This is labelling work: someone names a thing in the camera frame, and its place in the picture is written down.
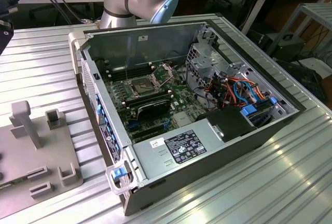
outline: sticker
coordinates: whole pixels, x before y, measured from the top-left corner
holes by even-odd
[[[166,139],[164,143],[170,150],[176,163],[181,164],[206,152],[195,132],[190,130],[178,136]]]
[[[148,36],[139,36],[139,41],[147,41]]]
[[[164,138],[160,137],[158,139],[152,140],[152,141],[150,141],[150,144],[151,144],[152,148],[156,148],[158,146],[164,145],[165,144]]]
[[[104,125],[101,125],[99,128],[102,132],[104,139],[106,140],[108,150],[109,150],[111,156],[113,157],[114,161],[116,161],[116,162],[120,161],[120,155],[119,155],[119,151],[116,148],[115,140],[112,139],[112,137],[111,137],[112,134],[109,133],[107,126],[104,124]]]

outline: ridged metal surface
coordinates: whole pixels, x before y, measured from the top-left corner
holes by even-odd
[[[67,44],[69,32],[95,27],[16,31],[0,57],[0,125],[10,123],[10,102],[18,99],[29,100],[33,117],[52,108],[64,111],[85,182],[1,223],[332,223],[331,112],[225,19],[199,15],[171,21],[203,19],[218,24],[307,111],[261,148],[125,217],[104,176]],[[226,46],[220,49],[231,53]]]
[[[303,4],[300,10],[318,23],[332,30],[332,4]]]

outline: white paper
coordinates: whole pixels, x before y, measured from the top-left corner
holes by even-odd
[[[165,144],[164,138],[160,137],[158,139],[152,140],[152,141],[150,141],[150,144],[151,144],[152,148],[156,148],[158,146],[164,145]]]

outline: blue latch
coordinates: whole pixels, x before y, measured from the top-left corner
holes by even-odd
[[[256,112],[257,109],[253,105],[247,105],[242,108],[242,112],[245,116]]]
[[[271,97],[270,101],[273,105],[275,105],[278,102],[275,97]]]
[[[98,114],[98,115],[100,114],[100,111],[102,111],[102,105],[101,105],[101,104],[99,104],[99,105],[97,106],[97,114]]]
[[[127,174],[127,170],[125,167],[120,167],[118,169],[112,170],[111,172],[114,180],[119,179]]]

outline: gray 3d printed part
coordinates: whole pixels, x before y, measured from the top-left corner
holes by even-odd
[[[46,195],[46,194],[52,192],[53,188],[52,188],[51,183],[49,181],[47,181],[43,184],[39,184],[35,187],[30,188],[29,191],[30,191],[30,196],[33,199],[36,199],[38,197],[41,197],[43,195]]]
[[[24,136],[27,136],[27,132],[24,126],[21,127],[15,127],[13,129],[10,129],[11,133],[16,139],[22,138]]]
[[[26,132],[29,134],[36,149],[42,147],[40,138],[37,133],[36,127],[33,125],[29,115],[31,114],[30,105],[27,101],[20,101],[12,103],[11,105],[12,116],[22,122]]]
[[[26,174],[29,181],[35,181],[45,176],[48,176],[49,174],[51,174],[51,171],[46,166],[43,166],[36,168],[32,171],[28,171]]]
[[[65,124],[65,117],[63,113],[60,113],[57,109],[53,109],[45,112],[47,118],[48,127],[50,130],[62,127]]]
[[[63,123],[61,126],[58,123],[56,125],[51,123],[51,126],[56,128],[50,130],[47,120],[56,122],[57,118],[63,120]],[[14,120],[12,123],[15,122],[17,114],[11,120]],[[51,114],[48,114],[48,119],[42,116],[32,119],[31,123],[43,144],[38,150],[25,132],[24,126],[14,128],[13,125],[8,125],[0,128],[0,172],[2,174],[0,177],[0,219],[74,189],[83,183],[64,113],[52,110]],[[14,129],[15,132],[19,128],[26,135],[15,138],[11,130]],[[61,174],[62,180],[59,178],[58,167],[64,170]],[[48,185],[41,185],[46,182],[50,183],[51,189]]]
[[[63,186],[68,186],[77,181],[77,174],[73,163],[71,163],[70,171],[62,171],[60,167],[58,167],[59,178]]]

